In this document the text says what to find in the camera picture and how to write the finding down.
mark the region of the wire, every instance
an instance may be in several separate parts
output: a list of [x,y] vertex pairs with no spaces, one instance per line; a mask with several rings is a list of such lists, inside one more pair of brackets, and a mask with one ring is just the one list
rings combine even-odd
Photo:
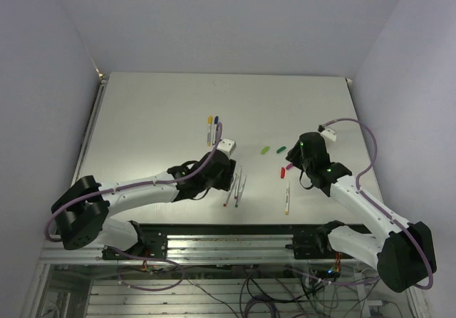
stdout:
[[301,280],[301,286],[302,286],[302,290],[304,292],[304,295],[306,295],[306,298],[309,301],[309,304],[312,306],[312,309],[315,311],[316,314],[321,314],[321,312],[319,312],[317,307],[315,306],[315,303],[312,302],[312,298],[310,298],[310,296],[309,296],[311,293],[307,292],[307,287],[304,284],[304,282],[302,281],[302,277],[300,277],[300,280]]
[[309,187],[306,187],[306,186],[302,185],[301,179],[302,179],[302,175],[303,174],[304,174],[304,171],[302,170],[301,171],[301,175],[299,176],[299,185],[301,185],[304,190],[311,190],[312,188],[314,188],[313,185],[310,185]]
[[251,298],[246,303],[245,308],[244,308],[244,316],[243,317],[248,318],[249,313],[250,313],[250,309],[252,309],[252,307],[255,306],[256,304],[265,304],[268,307],[268,309],[269,309],[269,313],[271,314],[271,318],[280,318],[279,311],[277,310],[277,307],[276,307],[276,305],[273,302],[260,301],[260,300],[254,299],[254,298]]
[[285,266],[288,270],[291,270],[292,272],[295,272],[300,275],[304,275],[305,277],[311,277],[312,279],[318,280],[318,282],[321,282],[322,284],[331,284],[333,286],[358,286],[359,284],[372,284],[375,281],[380,279],[380,276],[377,277],[372,277],[372,278],[366,278],[362,279],[356,282],[332,282],[326,279],[321,279],[319,277],[316,277],[315,275],[309,274],[302,272],[301,270],[297,270],[296,268],[293,268],[292,266]]
[[407,230],[406,227],[404,227],[402,225],[402,223],[393,219],[393,216],[388,211],[384,210],[379,204],[377,204],[375,202],[375,200],[373,200],[371,197],[369,197],[369,195],[367,195],[364,191],[361,190],[361,184],[359,181],[360,178],[363,175],[365,175],[373,167],[375,160],[377,160],[378,146],[377,146],[377,139],[375,138],[373,131],[367,125],[365,125],[364,123],[362,123],[359,120],[356,120],[354,118],[338,118],[336,120],[330,120],[329,122],[325,123],[323,126],[326,127],[328,125],[334,124],[336,122],[341,122],[344,120],[350,121],[350,122],[355,122],[355,123],[359,124],[361,127],[363,127],[369,133],[369,135],[371,136],[372,141],[373,141],[373,157],[370,160],[369,166],[356,176],[356,189],[370,204],[372,204],[377,210],[379,210],[381,213],[383,213],[390,221],[395,223],[407,235],[408,239],[412,242],[412,244],[415,246],[416,250],[418,251],[418,254],[421,256],[421,259],[423,260],[423,262],[425,264],[426,271],[427,271],[427,277],[429,278],[429,280],[428,280],[427,285],[425,285],[425,286],[422,286],[420,284],[415,284],[414,286],[419,289],[432,288],[432,286],[434,285],[434,275],[432,273],[432,268],[430,266],[428,258],[426,257],[426,254],[424,253],[424,251],[421,248],[418,241],[412,236],[412,234],[410,234],[410,232]]
[[182,181],[189,180],[190,178],[193,178],[198,174],[199,172],[202,171],[204,167],[209,163],[209,161],[212,159],[212,156],[214,156],[215,151],[217,150],[217,147],[219,146],[220,140],[222,139],[222,122],[218,122],[217,124],[217,129],[216,129],[216,134],[217,134],[217,141],[214,144],[214,147],[212,148],[211,152],[207,156],[206,160],[203,161],[201,166],[199,166],[196,170],[191,172],[190,174],[179,178],[179,179],[172,179],[172,180],[158,180],[158,181],[153,181],[153,180],[148,180],[148,181],[140,181],[138,183],[133,183],[129,185],[124,185],[124,186],[119,186],[118,188],[108,188],[107,190],[101,190],[93,193],[89,193],[87,195],[82,195],[78,198],[75,198],[73,200],[70,200],[66,204],[62,205],[57,209],[48,219],[46,222],[46,225],[44,227],[44,236],[49,242],[61,242],[61,238],[54,238],[51,237],[51,234],[49,234],[49,227],[51,226],[51,223],[56,219],[57,216],[59,216],[64,210],[68,209],[70,206],[73,206],[75,204],[78,204],[79,202],[82,202],[84,200],[99,196],[99,195],[105,195],[106,193],[116,193],[124,190],[128,190],[130,188],[136,188],[138,186],[146,186],[146,185],[169,185],[169,184],[174,184],[174,183],[181,183]]
[[235,316],[236,318],[238,318],[237,313],[236,313],[236,312],[232,309],[232,307],[229,306],[226,302],[224,302],[223,300],[217,299],[217,298],[214,297],[212,294],[210,294],[207,290],[205,290],[204,288],[202,288],[201,285],[195,284],[194,282],[191,282],[188,278],[187,278],[187,281],[188,281],[190,284],[192,284],[193,286],[198,287],[198,288],[199,288],[200,290],[202,290],[204,293],[206,293],[207,295],[209,295],[212,299],[217,300],[219,303],[221,303],[221,304],[227,306],[227,307],[231,310],[231,312],[233,312],[234,316]]
[[299,301],[293,296],[293,293],[290,291],[290,289],[282,282],[280,281],[279,279],[276,278],[276,281],[282,285],[282,287],[288,292],[288,294],[290,294],[290,297],[291,299],[296,303],[296,305],[298,305],[298,308],[302,311],[302,312],[305,312],[304,308],[302,307],[302,305],[299,303]]
[[[259,296],[253,295],[253,294],[250,292],[250,288],[249,288],[249,281],[250,281],[250,280],[255,284],[256,288],[258,288],[258,289],[260,290],[260,292],[266,297],[266,299],[259,299]],[[252,297],[252,298],[254,298],[254,299],[256,299],[256,300],[258,300],[258,301],[260,301],[260,302],[277,302],[277,303],[279,303],[279,304],[289,304],[289,303],[291,303],[291,302],[296,302],[296,300],[301,299],[301,298],[304,296],[304,295],[300,295],[299,297],[296,297],[296,298],[293,297],[292,300],[275,299],[275,298],[271,297],[270,295],[268,295],[268,294],[259,286],[259,284],[257,284],[257,282],[256,282],[253,278],[251,278],[251,277],[247,280],[246,286],[247,286],[247,291],[248,291],[248,293],[250,294],[250,297]]]
[[404,318],[404,316],[402,315],[402,311],[400,311],[399,305],[397,305],[395,302],[385,302],[385,303],[386,304],[393,304],[394,306],[396,306],[398,308],[400,318]]
[[[339,294],[337,293],[337,290],[339,289],[340,287],[336,287],[334,289],[334,293],[333,293],[333,299],[331,300],[331,306],[329,307],[329,313],[328,313],[328,316],[331,316],[331,311],[333,309],[337,309],[338,306],[339,306]],[[333,303],[334,303],[334,297],[337,296],[337,301],[336,301],[336,306],[333,306]]]
[[[337,290],[338,290],[339,288],[340,288],[340,287],[336,287],[336,288],[334,289],[333,297],[332,297],[332,299],[331,299],[331,306],[325,305],[324,302],[322,302],[318,297],[316,297],[317,302],[318,302],[321,306],[323,306],[323,307],[325,307],[325,308],[327,308],[327,309],[330,309],[330,311],[329,311],[329,315],[330,315],[330,316],[331,316],[331,310],[332,310],[332,309],[336,309],[336,308],[339,306],[339,299],[338,299],[338,296],[339,296],[339,295],[338,295],[338,293],[337,293]],[[336,297],[337,297],[336,305],[333,305],[334,299],[335,299]]]
[[204,192],[204,195],[202,195],[201,198],[198,198],[198,199],[190,198],[190,200],[201,200],[201,199],[204,199],[204,197],[207,196],[207,193],[209,193],[209,190],[210,190],[210,188],[208,188],[208,189],[206,190],[206,192]]
[[363,313],[363,309],[364,309],[364,304],[366,303],[366,300],[367,298],[369,298],[369,296],[371,295],[371,293],[373,292],[373,290],[375,289],[375,286],[377,286],[377,284],[380,282],[380,279],[377,280],[377,282],[372,286],[372,288],[370,289],[369,293],[364,297],[364,299],[361,299],[361,300],[358,300],[345,314],[342,318],[345,318],[347,317],[347,314],[349,314],[351,312],[352,309],[354,309],[356,307],[357,304],[359,304],[360,302],[363,302],[363,307],[361,307],[361,313]]
[[167,289],[172,289],[172,288],[178,286],[185,279],[185,268],[182,265],[179,265],[177,262],[174,262],[174,261],[171,261],[171,260],[165,260],[165,259],[156,259],[154,257],[142,257],[142,256],[130,255],[130,254],[127,254],[126,252],[123,252],[122,250],[120,250],[120,249],[118,249],[116,247],[110,247],[110,248],[112,250],[114,250],[115,252],[117,252],[118,254],[120,254],[122,256],[125,256],[125,257],[128,257],[129,259],[132,259],[132,260],[166,262],[166,263],[169,263],[171,265],[179,267],[179,269],[181,270],[181,278],[175,284],[171,284],[170,286],[161,287],[161,288],[146,288],[146,287],[136,286],[134,284],[128,284],[127,282],[123,281],[123,279],[122,279],[122,269],[121,269],[121,270],[119,270],[119,273],[118,273],[119,284],[122,284],[122,285],[124,285],[124,286],[126,286],[128,288],[138,289],[140,291],[146,291],[146,292],[161,292],[161,291],[166,291]]

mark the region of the white table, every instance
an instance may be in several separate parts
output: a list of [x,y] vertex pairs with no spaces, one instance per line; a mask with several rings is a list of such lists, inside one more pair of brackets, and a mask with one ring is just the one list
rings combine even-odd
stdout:
[[[223,207],[226,193],[211,190],[200,201],[148,205],[115,219],[162,224],[360,223],[320,190],[304,190],[296,168],[280,178],[281,167],[288,164],[286,152],[299,135],[334,118],[356,117],[344,78],[112,73],[97,114],[80,176],[131,180],[199,160],[209,151],[209,115],[219,116],[223,136],[237,142],[233,159],[248,176],[238,208],[233,199]],[[337,141],[328,144],[331,160],[343,163],[353,174],[360,172],[370,162],[360,128],[355,123],[337,123],[333,128]],[[267,145],[269,152],[261,155]],[[287,150],[276,154],[283,145]],[[288,216],[287,180],[291,183]],[[372,171],[362,184],[380,197]]]

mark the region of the white wall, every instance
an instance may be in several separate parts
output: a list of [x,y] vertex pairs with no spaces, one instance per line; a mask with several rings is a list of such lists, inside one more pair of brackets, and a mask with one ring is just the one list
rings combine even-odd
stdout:
[[378,138],[388,205],[432,230],[433,317],[454,314],[456,1],[400,0],[357,73],[353,98]]
[[63,0],[111,71],[353,78],[398,0]]
[[0,307],[18,317],[98,75],[59,0],[0,0]]

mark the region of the marker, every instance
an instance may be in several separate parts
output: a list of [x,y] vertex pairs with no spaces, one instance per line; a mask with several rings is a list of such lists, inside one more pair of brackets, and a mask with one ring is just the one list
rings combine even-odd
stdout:
[[241,192],[240,192],[240,194],[238,194],[238,197],[237,197],[237,200],[236,200],[236,204],[234,205],[235,207],[238,207],[238,206],[239,206],[239,203],[241,202],[242,194],[244,193],[245,182],[246,182],[246,181],[247,181],[247,176],[245,176],[244,182],[242,183]]
[[219,116],[215,116],[214,119],[214,140],[212,141],[212,145],[217,142],[217,133],[219,132],[219,126],[217,125],[219,122]]
[[241,179],[242,179],[242,166],[239,166],[239,182],[237,183],[237,189],[234,193],[234,199],[239,197],[239,191],[241,190]]
[[262,150],[261,150],[261,154],[264,155],[266,154],[266,152],[269,150],[269,146],[267,145],[266,147],[264,147]]
[[288,180],[288,187],[286,188],[285,215],[288,215],[289,211],[290,211],[290,180]]
[[227,205],[228,205],[229,198],[231,197],[231,194],[233,193],[233,190],[234,190],[234,188],[236,187],[236,181],[237,181],[237,174],[234,176],[233,185],[231,186],[231,189],[230,189],[229,192],[228,192],[227,199],[226,199],[225,202],[223,203],[223,206],[227,206]]
[[208,130],[207,130],[207,145],[211,145],[211,137],[212,137],[212,116],[209,116],[207,119]]

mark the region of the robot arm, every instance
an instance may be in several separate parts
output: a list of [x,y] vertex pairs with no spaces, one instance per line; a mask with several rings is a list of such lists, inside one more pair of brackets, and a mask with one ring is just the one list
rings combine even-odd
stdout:
[[[188,161],[158,175],[124,183],[99,183],[91,175],[79,179],[51,208],[55,213],[76,198],[88,197],[56,217],[64,248],[76,250],[93,242],[141,254],[147,241],[139,224],[119,222],[111,217],[156,202],[193,199],[211,188],[228,191],[236,167],[236,161],[231,159],[235,148],[233,140],[223,139],[208,162],[209,153],[200,161]],[[201,171],[188,178],[204,162],[207,164]]]
[[[428,271],[416,247],[395,223],[398,222],[407,227],[406,230],[418,241],[432,272],[436,271],[429,228],[422,222],[411,224],[362,189],[363,194],[376,206],[367,201],[356,187],[352,172],[344,165],[330,161],[325,141],[319,133],[301,135],[286,159],[306,173],[313,187],[320,189],[359,217],[372,233],[360,234],[342,222],[330,222],[318,229],[316,243],[321,251],[334,250],[363,261],[378,270],[381,279],[389,288],[402,292],[425,279]],[[386,217],[382,210],[387,212],[391,219]]]

